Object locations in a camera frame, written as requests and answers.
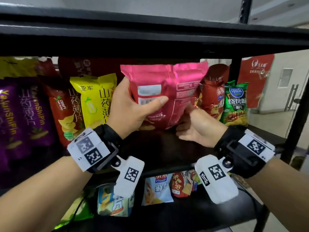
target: white door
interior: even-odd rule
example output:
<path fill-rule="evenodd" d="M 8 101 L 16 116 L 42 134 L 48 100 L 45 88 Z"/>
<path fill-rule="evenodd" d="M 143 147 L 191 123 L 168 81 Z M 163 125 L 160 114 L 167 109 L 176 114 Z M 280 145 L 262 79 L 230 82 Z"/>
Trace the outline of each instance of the white door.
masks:
<path fill-rule="evenodd" d="M 281 112 L 294 97 L 300 98 L 309 70 L 309 50 L 275 54 L 259 105 L 261 113 Z"/>

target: blue oval logo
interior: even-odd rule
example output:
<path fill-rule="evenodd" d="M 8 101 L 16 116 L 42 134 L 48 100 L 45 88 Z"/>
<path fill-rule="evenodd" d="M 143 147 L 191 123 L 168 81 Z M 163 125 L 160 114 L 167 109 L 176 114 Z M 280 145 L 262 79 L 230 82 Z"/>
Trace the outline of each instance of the blue oval logo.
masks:
<path fill-rule="evenodd" d="M 233 95 L 235 98 L 241 98 L 243 96 L 243 89 L 242 88 L 230 88 L 230 93 Z"/>

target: forearm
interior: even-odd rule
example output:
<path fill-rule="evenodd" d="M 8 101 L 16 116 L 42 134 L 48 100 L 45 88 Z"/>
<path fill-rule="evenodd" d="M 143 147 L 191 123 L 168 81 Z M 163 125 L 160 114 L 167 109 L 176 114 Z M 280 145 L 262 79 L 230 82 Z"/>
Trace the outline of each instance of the forearm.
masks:
<path fill-rule="evenodd" d="M 309 227 L 309 178 L 273 158 L 247 179 L 254 192 L 290 232 Z"/>
<path fill-rule="evenodd" d="M 44 231 L 40 229 L 44 227 L 50 231 L 91 176 L 72 157 L 62 157 L 0 198 L 1 230 Z"/>

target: green snack bag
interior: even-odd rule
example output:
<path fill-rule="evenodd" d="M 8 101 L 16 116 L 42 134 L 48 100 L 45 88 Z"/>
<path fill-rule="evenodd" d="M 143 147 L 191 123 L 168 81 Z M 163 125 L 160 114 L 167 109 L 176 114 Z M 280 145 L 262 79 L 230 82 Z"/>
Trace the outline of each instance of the green snack bag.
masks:
<path fill-rule="evenodd" d="M 74 203 L 71 205 L 71 207 L 67 210 L 67 212 L 62 217 L 60 223 L 55 227 L 55 229 L 58 229 L 62 226 L 65 226 L 70 223 L 72 220 L 74 213 L 79 206 L 80 202 L 83 200 L 84 194 L 82 194 L 80 197 L 75 199 Z M 85 219 L 93 218 L 93 214 L 90 212 L 90 208 L 87 202 L 87 198 L 83 200 L 82 204 L 79 206 L 77 213 L 75 215 L 74 221 L 82 221 Z"/>
<path fill-rule="evenodd" d="M 225 84 L 225 102 L 221 122 L 229 125 L 248 125 L 247 88 L 249 83 L 235 85 L 235 81 Z"/>

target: dark shelf surface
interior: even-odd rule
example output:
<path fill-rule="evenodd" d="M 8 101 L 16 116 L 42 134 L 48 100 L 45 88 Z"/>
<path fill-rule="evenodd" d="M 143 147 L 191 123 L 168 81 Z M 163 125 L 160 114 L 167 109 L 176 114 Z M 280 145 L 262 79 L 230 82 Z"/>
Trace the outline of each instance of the dark shelf surface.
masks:
<path fill-rule="evenodd" d="M 284 138 L 259 128 L 253 126 L 248 128 L 272 144 L 285 142 Z M 36 148 L 28 158 L 14 161 L 10 172 L 0 174 L 0 190 L 12 188 L 46 168 L 61 158 L 62 152 L 61 145 L 55 143 L 50 147 Z M 199 158 L 209 154 L 221 157 L 212 148 L 179 140 L 174 129 L 134 132 L 124 140 L 120 149 L 120 156 L 123 158 L 132 155 L 145 162 L 143 178 L 193 169 L 193 164 Z M 104 171 L 107 172 L 93 175 L 87 186 L 96 187 L 116 182 L 118 171 L 114 169 Z"/>
<path fill-rule="evenodd" d="M 0 16 L 2 41 L 14 43 L 2 55 L 232 58 L 309 48 L 307 29 L 8 5 Z"/>
<path fill-rule="evenodd" d="M 257 214 L 262 205 L 254 200 Z M 95 216 L 94 219 L 72 223 L 70 231 L 136 231 L 138 227 L 147 231 L 217 231 L 256 218 L 253 201 L 245 192 L 228 202 L 214 204 L 207 192 L 199 185 L 188 198 L 175 198 L 173 203 L 140 206 L 136 195 L 129 218 Z M 67 227 L 57 231 L 67 231 Z"/>

